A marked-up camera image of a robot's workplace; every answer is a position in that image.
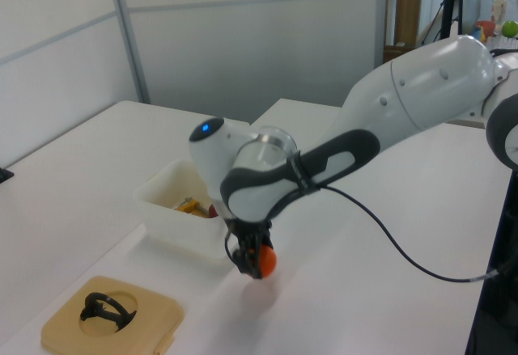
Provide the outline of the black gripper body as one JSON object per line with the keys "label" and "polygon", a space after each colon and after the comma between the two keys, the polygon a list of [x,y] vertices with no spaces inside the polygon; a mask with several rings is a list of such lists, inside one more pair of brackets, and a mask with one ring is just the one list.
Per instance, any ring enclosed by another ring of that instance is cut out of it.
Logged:
{"label": "black gripper body", "polygon": [[264,244],[270,248],[273,247],[270,239],[270,229],[272,226],[270,220],[261,222],[245,222],[237,218],[225,218],[224,221],[227,226],[227,235],[225,236],[224,246],[228,255],[231,254],[228,244],[230,235],[237,237],[238,244],[246,242],[254,247],[259,243],[260,245]]}

